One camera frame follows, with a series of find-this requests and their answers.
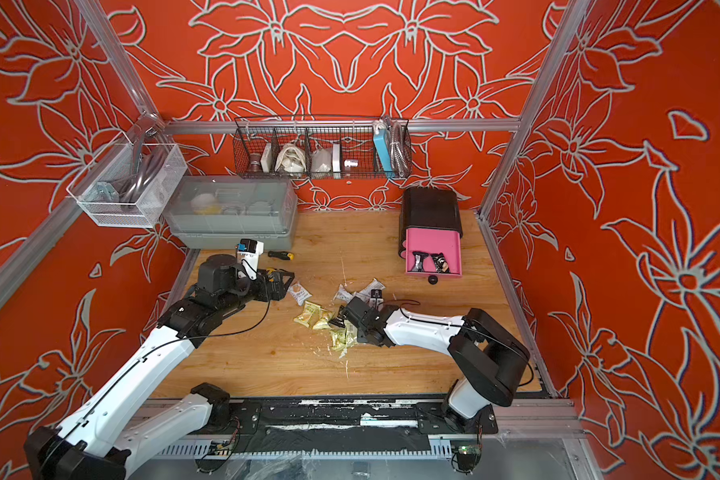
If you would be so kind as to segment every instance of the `plastic storage box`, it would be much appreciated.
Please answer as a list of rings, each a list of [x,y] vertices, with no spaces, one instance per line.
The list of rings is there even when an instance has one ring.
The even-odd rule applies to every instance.
[[[241,238],[250,238],[266,250],[290,250],[296,192],[285,179],[184,177],[165,218],[189,248],[234,249]]]
[[[176,144],[149,144],[152,154],[156,154],[156,149],[163,149],[162,164],[152,173],[149,173],[149,167],[144,170],[146,187],[140,192],[137,190],[139,192],[137,197],[126,202],[110,201],[103,192],[104,188],[119,190],[122,185],[117,188],[115,185],[121,184],[128,177],[136,176],[134,146],[130,143],[118,143],[122,141],[116,138],[107,146],[112,150],[102,150],[113,155],[111,160],[107,163],[105,156],[102,164],[97,162],[88,164],[70,182],[67,192],[98,226],[154,228],[186,171],[186,162]],[[89,169],[95,168],[99,168],[100,171],[95,170],[96,174],[88,176]]]

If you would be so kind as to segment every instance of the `wire mesh basket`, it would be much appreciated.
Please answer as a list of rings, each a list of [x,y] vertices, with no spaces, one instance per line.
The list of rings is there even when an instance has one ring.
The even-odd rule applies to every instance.
[[[330,125],[324,121],[306,127],[261,127],[238,122],[234,137],[236,173],[243,178],[296,179],[407,178],[411,174],[413,147],[406,120],[392,122],[388,142],[390,168],[384,168],[379,159],[370,120],[341,123]],[[283,155],[286,158],[294,153],[292,157],[296,162],[291,168],[278,166],[284,149],[288,149]]]
[[[134,156],[139,149],[141,156]],[[77,174],[67,192],[99,226],[153,228],[186,172],[177,144],[116,138]]]

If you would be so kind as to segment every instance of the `metal bracket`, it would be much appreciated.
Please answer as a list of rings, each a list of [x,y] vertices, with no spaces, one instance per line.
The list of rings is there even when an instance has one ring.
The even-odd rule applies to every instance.
[[[454,430],[442,418],[442,403],[418,403],[416,404],[418,430],[425,435],[447,435],[452,433],[465,434],[474,437],[478,433],[478,422],[472,421],[464,427],[463,432]],[[492,406],[486,406],[478,414],[480,424],[483,427],[483,434],[498,433],[496,415]]]
[[[449,460],[453,455],[453,450],[451,450],[451,440],[447,440],[442,437],[430,436],[429,447],[433,456],[443,460]]]
[[[253,435],[259,429],[259,418],[261,417],[262,405],[258,402],[235,402],[230,403],[230,415],[237,417],[240,421],[238,435]],[[237,425],[228,425],[221,431],[217,428],[205,427],[195,430],[191,435],[231,435]]]

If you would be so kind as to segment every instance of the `clear plastic lid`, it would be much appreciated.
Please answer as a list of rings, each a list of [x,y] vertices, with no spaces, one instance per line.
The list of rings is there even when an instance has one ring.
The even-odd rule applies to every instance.
[[[191,176],[182,178],[165,218],[173,233],[288,234],[295,212],[289,180]]]

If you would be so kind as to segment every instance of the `screwdriver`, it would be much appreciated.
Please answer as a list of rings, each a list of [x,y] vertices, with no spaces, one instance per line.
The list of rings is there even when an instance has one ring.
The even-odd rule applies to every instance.
[[[270,250],[267,254],[272,258],[279,258],[280,260],[293,260],[293,254],[290,252],[278,252],[276,250]]]

